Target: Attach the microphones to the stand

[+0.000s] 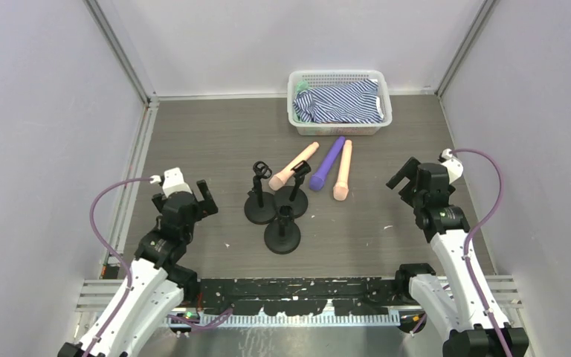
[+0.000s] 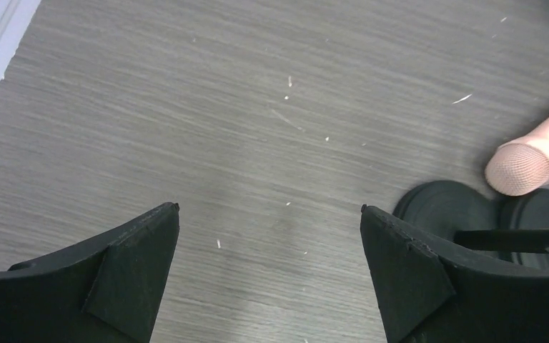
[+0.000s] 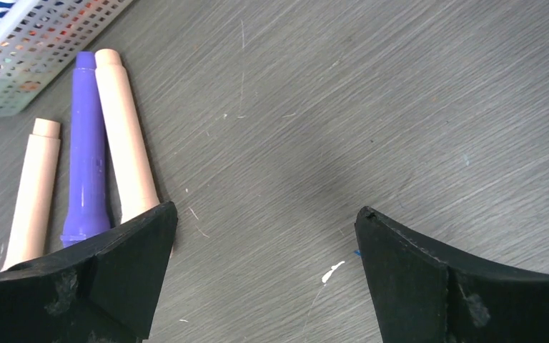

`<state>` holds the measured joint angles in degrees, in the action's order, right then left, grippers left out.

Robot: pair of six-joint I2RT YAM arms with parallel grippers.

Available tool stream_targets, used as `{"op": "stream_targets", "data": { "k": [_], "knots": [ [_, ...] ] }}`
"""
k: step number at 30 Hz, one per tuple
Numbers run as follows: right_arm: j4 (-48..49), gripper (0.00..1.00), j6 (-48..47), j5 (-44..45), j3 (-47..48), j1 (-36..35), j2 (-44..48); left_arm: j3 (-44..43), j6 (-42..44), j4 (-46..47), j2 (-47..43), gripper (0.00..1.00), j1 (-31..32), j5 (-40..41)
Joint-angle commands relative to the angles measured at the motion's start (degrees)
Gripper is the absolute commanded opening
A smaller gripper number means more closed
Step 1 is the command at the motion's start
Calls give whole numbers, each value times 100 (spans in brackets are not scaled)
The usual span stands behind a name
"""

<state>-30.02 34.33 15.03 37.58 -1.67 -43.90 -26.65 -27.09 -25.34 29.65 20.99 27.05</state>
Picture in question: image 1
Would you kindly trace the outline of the purple microphone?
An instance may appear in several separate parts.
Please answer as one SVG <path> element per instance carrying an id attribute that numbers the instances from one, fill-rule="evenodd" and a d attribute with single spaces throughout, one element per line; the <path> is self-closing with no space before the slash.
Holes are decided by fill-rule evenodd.
<path id="1" fill-rule="evenodd" d="M 312 191 L 320 191 L 325 186 L 326 177 L 335 163 L 338 154 L 341 152 L 345 142 L 346 138 L 344 136 L 340 136 L 335 140 L 322 160 L 320 166 L 309 180 L 309 188 Z"/>

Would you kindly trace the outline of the black stand front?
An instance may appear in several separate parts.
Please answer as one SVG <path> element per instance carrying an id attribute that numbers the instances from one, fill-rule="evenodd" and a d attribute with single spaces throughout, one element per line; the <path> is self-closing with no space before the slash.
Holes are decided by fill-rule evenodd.
<path id="1" fill-rule="evenodd" d="M 297 249 L 301 241 L 301 232 L 294 221 L 294 211 L 289 205 L 277 209 L 275 220 L 264 231 L 266 247 L 275 254 L 290 254 Z"/>

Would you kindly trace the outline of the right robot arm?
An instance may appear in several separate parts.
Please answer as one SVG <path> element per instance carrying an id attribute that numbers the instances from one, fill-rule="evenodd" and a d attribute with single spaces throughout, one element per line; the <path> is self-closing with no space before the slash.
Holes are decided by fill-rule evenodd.
<path id="1" fill-rule="evenodd" d="M 442 264 L 447 284 L 427 263 L 402 264 L 396 272 L 400 293 L 417 302 L 425 320 L 441 335 L 444 356 L 524 356 L 530 342 L 497 304 L 474 259 L 471 227 L 462 208 L 452 205 L 453 182 L 462 163 L 446 154 L 435 163 L 409 158 L 387 182 L 402 180 L 400 198 L 413 210 L 416 226 Z"/>

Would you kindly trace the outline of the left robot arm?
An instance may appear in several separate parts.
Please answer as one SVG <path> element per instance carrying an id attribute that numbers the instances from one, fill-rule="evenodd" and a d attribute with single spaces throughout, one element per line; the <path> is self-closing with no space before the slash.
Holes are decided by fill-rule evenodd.
<path id="1" fill-rule="evenodd" d="M 152 197 L 159 215 L 140 241 L 126 276 L 95 324 L 77 343 L 64 343 L 59 356 L 136 356 L 171 311 L 200 291 L 195 271 L 179 266 L 193 241 L 194 227 L 218 213 L 205 180 L 195 193 L 182 178 L 152 177 L 162 193 Z"/>

